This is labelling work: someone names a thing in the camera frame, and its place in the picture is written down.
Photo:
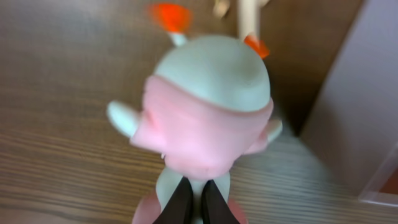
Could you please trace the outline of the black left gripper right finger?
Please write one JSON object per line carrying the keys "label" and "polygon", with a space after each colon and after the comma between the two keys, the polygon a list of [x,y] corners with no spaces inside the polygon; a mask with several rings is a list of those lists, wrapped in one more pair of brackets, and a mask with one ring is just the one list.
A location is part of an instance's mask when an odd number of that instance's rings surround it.
{"label": "black left gripper right finger", "polygon": [[201,217],[204,224],[239,224],[214,180],[209,180],[203,188]]}

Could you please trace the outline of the pink pig plush toy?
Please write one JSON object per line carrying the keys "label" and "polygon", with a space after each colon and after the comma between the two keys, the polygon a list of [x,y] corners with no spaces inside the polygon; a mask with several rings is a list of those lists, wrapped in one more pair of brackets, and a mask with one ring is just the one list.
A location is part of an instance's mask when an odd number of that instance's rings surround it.
{"label": "pink pig plush toy", "polygon": [[154,193],[136,208],[134,223],[153,223],[183,177],[193,191],[192,223],[203,223],[201,194],[214,180],[239,223],[242,208],[230,196],[230,169],[241,156],[266,149],[282,132],[264,58],[268,48],[252,36],[188,39],[191,12],[178,4],[150,7],[174,47],[146,80],[142,110],[109,103],[111,124],[136,147],[159,153],[165,168]]}

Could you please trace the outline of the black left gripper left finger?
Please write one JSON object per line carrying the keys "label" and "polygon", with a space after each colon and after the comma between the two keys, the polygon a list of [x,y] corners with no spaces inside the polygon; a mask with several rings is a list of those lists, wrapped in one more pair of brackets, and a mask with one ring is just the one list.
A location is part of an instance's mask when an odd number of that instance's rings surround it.
{"label": "black left gripper left finger", "polygon": [[165,208],[153,224],[191,224],[193,191],[189,180],[183,177]]}

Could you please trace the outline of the yellow wooden rattle drum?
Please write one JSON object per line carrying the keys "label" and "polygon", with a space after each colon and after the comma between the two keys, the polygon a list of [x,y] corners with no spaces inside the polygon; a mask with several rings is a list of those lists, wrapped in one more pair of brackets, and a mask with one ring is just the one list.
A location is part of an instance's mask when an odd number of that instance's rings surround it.
{"label": "yellow wooden rattle drum", "polygon": [[[260,11],[270,0],[238,0],[238,37],[252,36],[259,40]],[[214,0],[213,15],[222,18],[230,8],[230,0]]]}

